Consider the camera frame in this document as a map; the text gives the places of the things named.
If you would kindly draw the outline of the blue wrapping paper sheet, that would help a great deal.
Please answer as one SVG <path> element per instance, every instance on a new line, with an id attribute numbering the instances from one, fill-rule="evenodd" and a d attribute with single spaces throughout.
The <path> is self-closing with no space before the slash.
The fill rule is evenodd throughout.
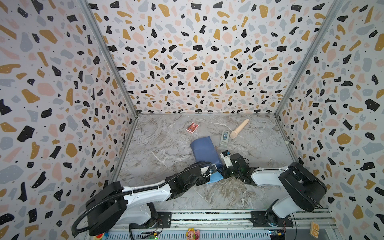
<path id="1" fill-rule="evenodd" d="M 222 161 L 210 137 L 194 140 L 190 144 L 190 147 L 196 162 L 211 162 L 216 165 L 218 170 L 223 167 Z"/>

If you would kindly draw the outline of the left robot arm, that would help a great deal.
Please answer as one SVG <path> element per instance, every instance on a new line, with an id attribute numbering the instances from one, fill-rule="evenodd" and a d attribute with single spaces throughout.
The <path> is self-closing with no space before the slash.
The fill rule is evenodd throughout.
<path id="1" fill-rule="evenodd" d="M 198 162 L 152 185 L 123 187 L 120 182 L 113 182 L 87 201 L 82 216 L 87 218 L 88 226 L 79 232 L 88 231 L 90 236 L 103 234 L 122 220 L 127 210 L 141 206 L 148 207 L 149 214 L 144 220 L 129 214 L 129 223 L 147 225 L 154 222 L 158 216 L 153 203 L 177 199 L 192 187 L 207 184 L 216 172 L 215 164 Z"/>

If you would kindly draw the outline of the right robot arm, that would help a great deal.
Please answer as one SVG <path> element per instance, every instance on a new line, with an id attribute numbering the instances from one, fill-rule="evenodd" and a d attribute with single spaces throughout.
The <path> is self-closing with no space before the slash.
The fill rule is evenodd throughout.
<path id="1" fill-rule="evenodd" d="M 221 153 L 225 166 L 219 172 L 223 178 L 234 177 L 246 185 L 273 185 L 284 187 L 288 195 L 275 200 L 267 210 L 257 211 L 251 221 L 255 227 L 269 225 L 279 227 L 288 223 L 287 217 L 303 210 L 312 212 L 315 208 L 322 208 L 320 200 L 328 189 L 322 181 L 310 173 L 300 163 L 294 162 L 287 167 L 265 169 L 250 167 L 248 161 L 240 154 L 229 151 Z"/>

